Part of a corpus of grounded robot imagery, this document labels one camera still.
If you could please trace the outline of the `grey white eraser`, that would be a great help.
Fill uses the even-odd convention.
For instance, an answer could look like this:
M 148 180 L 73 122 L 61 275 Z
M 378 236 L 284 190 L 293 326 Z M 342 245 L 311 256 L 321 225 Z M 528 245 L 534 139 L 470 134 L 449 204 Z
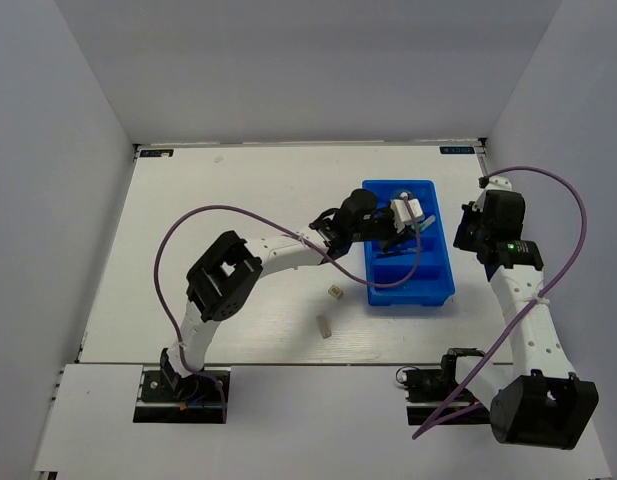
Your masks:
M 325 315 L 318 315 L 316 317 L 316 324 L 323 339 L 328 339 L 332 336 L 330 324 Z

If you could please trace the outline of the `blue tape roll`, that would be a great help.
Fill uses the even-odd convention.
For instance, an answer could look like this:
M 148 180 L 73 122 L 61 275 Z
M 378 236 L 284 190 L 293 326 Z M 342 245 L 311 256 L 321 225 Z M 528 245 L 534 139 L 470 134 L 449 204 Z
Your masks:
M 394 200 L 404 200 L 404 199 L 406 199 L 407 201 L 410 201 L 410 200 L 414 199 L 415 196 L 413 195 L 413 193 L 410 190 L 405 189 L 405 188 L 399 188 L 399 189 L 396 189 L 392 193 L 391 198 L 394 199 Z

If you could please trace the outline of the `pen with green tip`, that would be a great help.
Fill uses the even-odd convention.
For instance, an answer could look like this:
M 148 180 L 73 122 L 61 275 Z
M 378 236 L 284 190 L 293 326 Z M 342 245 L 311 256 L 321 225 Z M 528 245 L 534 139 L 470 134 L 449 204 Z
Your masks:
M 431 227 L 436 222 L 436 216 L 430 215 L 417 223 L 419 233 Z M 379 246 L 383 254 L 404 251 L 409 248 L 410 242 L 416 242 L 416 229 L 413 225 L 405 226 L 397 235 L 385 241 L 380 241 Z

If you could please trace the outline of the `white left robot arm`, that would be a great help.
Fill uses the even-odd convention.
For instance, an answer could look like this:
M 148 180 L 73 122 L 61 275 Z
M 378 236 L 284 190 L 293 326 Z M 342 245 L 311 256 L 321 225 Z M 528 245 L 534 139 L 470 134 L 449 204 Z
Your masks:
M 416 221 L 407 197 L 382 207 L 374 193 L 356 189 L 340 207 L 300 230 L 279 226 L 277 236 L 258 239 L 244 239 L 233 230 L 222 233 L 186 274 L 185 314 L 172 321 L 176 340 L 160 356 L 165 387 L 179 399 L 197 392 L 220 323 L 242 309 L 258 280 L 303 266 L 336 264 L 357 242 L 377 241 L 390 249 L 410 237 Z

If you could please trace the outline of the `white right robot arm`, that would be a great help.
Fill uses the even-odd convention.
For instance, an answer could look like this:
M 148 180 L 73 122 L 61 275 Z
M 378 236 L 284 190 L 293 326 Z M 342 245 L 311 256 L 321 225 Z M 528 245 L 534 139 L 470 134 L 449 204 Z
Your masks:
M 449 397 L 470 392 L 489 412 L 495 439 L 560 450 L 573 449 L 599 402 L 594 383 L 578 378 L 556 333 L 546 301 L 543 260 L 522 239 L 521 194 L 487 190 L 463 206 L 454 247 L 474 252 L 499 302 L 510 334 L 513 369 L 487 363 L 476 348 L 451 348 L 442 358 L 439 384 Z

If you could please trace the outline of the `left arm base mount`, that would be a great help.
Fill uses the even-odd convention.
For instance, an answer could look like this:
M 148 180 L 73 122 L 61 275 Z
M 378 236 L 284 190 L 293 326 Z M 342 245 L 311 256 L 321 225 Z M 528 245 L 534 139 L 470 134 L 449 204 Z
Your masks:
M 224 424 L 221 396 L 212 380 L 188 377 L 174 393 L 159 370 L 144 370 L 134 407 L 136 424 Z

